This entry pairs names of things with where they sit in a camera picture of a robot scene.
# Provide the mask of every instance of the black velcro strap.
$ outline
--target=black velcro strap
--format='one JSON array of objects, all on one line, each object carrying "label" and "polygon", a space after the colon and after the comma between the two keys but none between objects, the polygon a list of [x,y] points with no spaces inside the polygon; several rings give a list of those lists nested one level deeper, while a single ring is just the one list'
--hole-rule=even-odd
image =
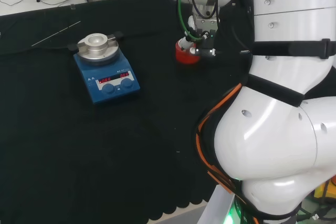
[{"label": "black velcro strap", "polygon": [[305,99],[305,95],[274,82],[265,80],[253,74],[248,75],[246,87],[253,89],[259,93],[287,103],[294,107],[300,106]]},{"label": "black velcro strap", "polygon": [[257,41],[251,50],[253,55],[320,57],[328,59],[336,55],[336,41]]}]

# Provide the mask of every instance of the black tablecloth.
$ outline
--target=black tablecloth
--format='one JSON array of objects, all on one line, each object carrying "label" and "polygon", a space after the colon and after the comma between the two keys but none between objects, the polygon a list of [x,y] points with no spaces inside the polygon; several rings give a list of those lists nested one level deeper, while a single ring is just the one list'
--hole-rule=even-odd
[{"label": "black tablecloth", "polygon": [[[108,0],[0,18],[2,223],[146,223],[209,200],[193,126],[248,60],[223,40],[216,60],[179,65],[175,13],[170,0]],[[141,91],[93,105],[73,57],[51,48],[116,30]],[[321,96],[336,93],[331,76]]]}]

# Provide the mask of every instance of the blue control knob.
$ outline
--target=blue control knob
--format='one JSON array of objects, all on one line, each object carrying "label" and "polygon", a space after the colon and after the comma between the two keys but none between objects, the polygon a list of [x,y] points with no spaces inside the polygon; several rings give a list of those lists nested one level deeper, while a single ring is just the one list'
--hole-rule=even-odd
[{"label": "blue control knob", "polygon": [[133,86],[133,81],[130,78],[125,78],[121,81],[121,86],[130,89]]},{"label": "blue control knob", "polygon": [[114,86],[112,84],[107,83],[103,86],[102,90],[105,94],[113,94]]}]

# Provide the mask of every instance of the red digital display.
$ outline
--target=red digital display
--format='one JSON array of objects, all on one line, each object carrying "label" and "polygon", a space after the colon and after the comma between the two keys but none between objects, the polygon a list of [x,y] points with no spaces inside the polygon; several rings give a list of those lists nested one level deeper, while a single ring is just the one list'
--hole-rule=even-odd
[{"label": "red digital display", "polygon": [[104,82],[112,81],[112,80],[119,79],[119,78],[122,78],[122,77],[126,77],[126,76],[129,76],[129,75],[130,74],[128,72],[124,72],[124,73],[115,74],[114,76],[99,79],[98,81],[99,81],[99,83],[104,83]]},{"label": "red digital display", "polygon": [[104,83],[104,82],[107,82],[107,81],[110,81],[110,80],[111,80],[111,77],[103,78],[103,79],[99,80],[99,83]]},{"label": "red digital display", "polygon": [[126,73],[121,73],[120,74],[120,77],[125,77],[125,76],[129,76],[130,74],[128,73],[128,72],[126,72]]}]

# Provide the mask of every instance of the green cable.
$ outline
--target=green cable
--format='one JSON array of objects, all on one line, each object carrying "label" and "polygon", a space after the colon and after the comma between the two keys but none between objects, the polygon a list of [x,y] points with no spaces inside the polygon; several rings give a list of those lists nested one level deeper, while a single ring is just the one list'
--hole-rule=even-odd
[{"label": "green cable", "polygon": [[190,34],[190,32],[188,31],[188,29],[185,27],[184,22],[183,22],[183,18],[182,18],[182,13],[181,13],[181,0],[178,0],[178,12],[179,12],[179,17],[180,17],[181,25],[182,25],[184,31],[187,33],[187,35],[188,35],[190,38],[192,38],[193,40],[195,40],[195,41],[200,41],[200,40],[202,40],[201,38],[196,38],[196,37],[192,36],[192,35]]}]

